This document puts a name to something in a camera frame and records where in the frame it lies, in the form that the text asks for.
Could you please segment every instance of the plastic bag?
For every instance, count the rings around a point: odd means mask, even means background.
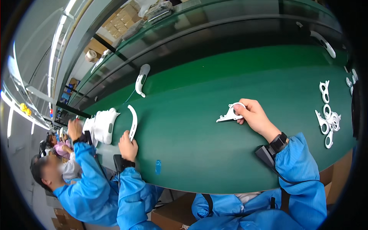
[[[157,0],[134,0],[140,7],[141,10],[138,12],[138,16],[143,18],[148,12],[149,8],[157,2]]]

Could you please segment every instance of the blue sleeve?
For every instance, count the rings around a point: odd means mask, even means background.
[[[75,143],[75,161],[81,166],[81,180],[72,188],[73,197],[83,197],[88,201],[87,208],[99,209],[109,198],[110,186],[93,155],[95,147],[86,143]]]
[[[289,144],[276,155],[276,170],[288,181],[319,180],[317,163],[302,133],[290,137]],[[324,185],[319,181],[279,183],[290,194],[289,214],[304,229],[317,229],[327,216]]]
[[[145,186],[141,175],[133,168],[126,168],[120,173],[119,210],[117,223],[120,229],[143,230],[161,229],[147,221],[145,202],[141,199],[141,191]]]

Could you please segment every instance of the stacked cardboard box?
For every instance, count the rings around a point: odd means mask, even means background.
[[[60,208],[54,208],[56,218],[51,218],[57,230],[83,230],[82,222],[71,217],[67,211]]]
[[[134,0],[130,1],[129,4],[122,9],[119,8],[112,14],[102,26],[107,29],[113,38],[117,39],[141,19],[138,16],[139,10],[139,5]]]

